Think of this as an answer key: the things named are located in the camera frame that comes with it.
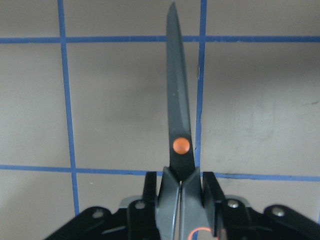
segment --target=grid tile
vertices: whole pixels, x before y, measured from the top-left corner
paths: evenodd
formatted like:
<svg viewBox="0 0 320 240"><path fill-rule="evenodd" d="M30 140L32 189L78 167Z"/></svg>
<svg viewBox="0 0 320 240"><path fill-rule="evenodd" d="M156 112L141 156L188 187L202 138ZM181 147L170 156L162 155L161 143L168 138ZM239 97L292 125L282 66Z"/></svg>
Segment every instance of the grid tile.
<svg viewBox="0 0 320 240"><path fill-rule="evenodd" d="M44 239L74 217L69 173L0 170L0 239Z"/></svg>
<svg viewBox="0 0 320 240"><path fill-rule="evenodd" d="M318 182L222 178L218 178L218 181L224 194L244 197L252 208L260 213L268 206L281 204L318 221L320 211L320 184Z"/></svg>
<svg viewBox="0 0 320 240"><path fill-rule="evenodd" d="M207 35L317 36L318 0L215 0L207 3Z"/></svg>
<svg viewBox="0 0 320 240"><path fill-rule="evenodd" d="M1 45L0 164L69 167L58 44Z"/></svg>
<svg viewBox="0 0 320 240"><path fill-rule="evenodd" d="M165 52L164 43L68 46L77 167L169 165ZM194 133L197 44L186 44L186 56Z"/></svg>
<svg viewBox="0 0 320 240"><path fill-rule="evenodd" d="M3 0L0 37L57 37L56 0Z"/></svg>
<svg viewBox="0 0 320 240"><path fill-rule="evenodd" d="M207 43L202 169L319 176L320 45Z"/></svg>
<svg viewBox="0 0 320 240"><path fill-rule="evenodd" d="M165 35L171 0L65 0L67 36ZM184 35L199 34L200 4L177 0Z"/></svg>
<svg viewBox="0 0 320 240"><path fill-rule="evenodd" d="M83 211L92 206L101 206L115 213L121 200L131 196L141 196L145 176L78 174L79 206ZM159 190L161 178L158 177Z"/></svg>

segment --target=orange rivet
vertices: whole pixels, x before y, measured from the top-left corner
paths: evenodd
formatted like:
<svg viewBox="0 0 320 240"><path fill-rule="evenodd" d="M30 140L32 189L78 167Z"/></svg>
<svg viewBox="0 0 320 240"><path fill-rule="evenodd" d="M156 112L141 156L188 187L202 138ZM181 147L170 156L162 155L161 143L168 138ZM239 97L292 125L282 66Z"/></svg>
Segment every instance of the orange rivet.
<svg viewBox="0 0 320 240"><path fill-rule="evenodd" d="M177 153L177 154L186 154L187 152L189 152L190 149L190 142L188 141L188 139L184 138L184 137L178 137L176 140L174 140L173 142L173 150Z"/></svg>

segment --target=scissor blade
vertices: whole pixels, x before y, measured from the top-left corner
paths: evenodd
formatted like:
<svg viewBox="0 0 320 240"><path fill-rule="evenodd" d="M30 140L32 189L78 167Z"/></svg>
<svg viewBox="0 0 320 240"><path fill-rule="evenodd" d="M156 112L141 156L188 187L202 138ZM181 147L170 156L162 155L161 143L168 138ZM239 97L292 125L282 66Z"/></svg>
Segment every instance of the scissor blade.
<svg viewBox="0 0 320 240"><path fill-rule="evenodd" d="M167 15L166 25L167 104L169 126L170 169L179 181L184 181L195 170L191 140L187 74L184 46L175 3ZM189 142L189 150L179 154L173 145L177 138Z"/></svg>

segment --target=black scissor blade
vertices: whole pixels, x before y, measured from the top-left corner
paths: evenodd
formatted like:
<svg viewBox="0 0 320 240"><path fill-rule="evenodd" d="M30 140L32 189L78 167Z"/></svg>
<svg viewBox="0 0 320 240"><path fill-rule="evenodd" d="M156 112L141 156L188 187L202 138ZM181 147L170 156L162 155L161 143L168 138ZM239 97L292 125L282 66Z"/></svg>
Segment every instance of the black scissor blade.
<svg viewBox="0 0 320 240"><path fill-rule="evenodd" d="M170 169L179 181L184 181L195 170L195 161L191 140L184 46L175 3L171 4L167 15L166 69ZM187 139L190 144L189 151L185 154L178 154L173 149L174 141L180 137Z"/></svg>

